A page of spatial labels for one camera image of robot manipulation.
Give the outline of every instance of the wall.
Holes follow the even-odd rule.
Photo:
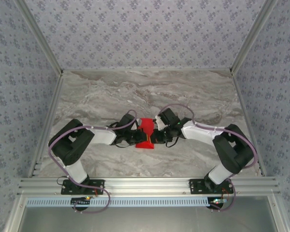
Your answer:
[[[236,78],[290,217],[290,0],[279,0]]]
[[[26,0],[61,68],[228,68],[263,0]]]
[[[12,0],[0,0],[0,231],[28,174],[57,75]]]

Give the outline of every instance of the marble surface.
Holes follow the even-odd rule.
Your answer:
[[[153,118],[163,106],[178,102],[195,112],[198,122],[238,125],[248,135],[243,111],[228,71],[65,71],[62,94],[50,137],[71,119],[105,126],[134,109]],[[191,116],[180,107],[180,117]],[[219,163],[214,147],[180,139],[176,146],[117,148],[89,145],[81,161],[90,176],[204,176]],[[258,166],[240,175],[256,175]],[[60,176],[45,150],[40,176]]]

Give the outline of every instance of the mounting plate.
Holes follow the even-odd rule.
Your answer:
[[[209,190],[205,186],[204,179],[190,179],[189,186],[190,186],[190,193],[191,194],[226,194],[223,189],[226,189],[229,194],[233,193],[232,186],[229,187],[230,183],[228,181],[223,181],[219,187],[217,187],[214,191]]]
[[[96,186],[96,187],[101,187],[104,188],[104,183],[105,180],[94,180],[91,179],[89,180],[87,185],[90,186]],[[71,180],[64,180],[62,182],[62,188],[61,188],[61,194],[62,195],[102,195],[103,191],[97,189],[97,192],[95,192],[94,189],[92,188],[83,188],[75,185]]]

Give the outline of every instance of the red object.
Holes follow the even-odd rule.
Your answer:
[[[154,149],[155,145],[151,143],[150,136],[154,132],[155,124],[152,118],[141,118],[142,123],[138,129],[143,129],[147,134],[147,141],[136,144],[136,148]]]

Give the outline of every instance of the marble table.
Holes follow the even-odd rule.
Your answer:
[[[229,71],[65,71],[63,89],[51,129],[54,136],[71,119],[105,126],[134,109],[138,117],[153,118],[163,106],[178,102],[195,112],[198,122],[238,125],[248,135],[243,111]],[[172,108],[179,117],[190,112]],[[117,148],[89,145],[81,157],[89,176],[204,176],[219,163],[216,150],[193,140],[180,139],[172,148],[134,146]],[[259,166],[240,175],[255,176]],[[44,152],[39,176],[63,173]]]

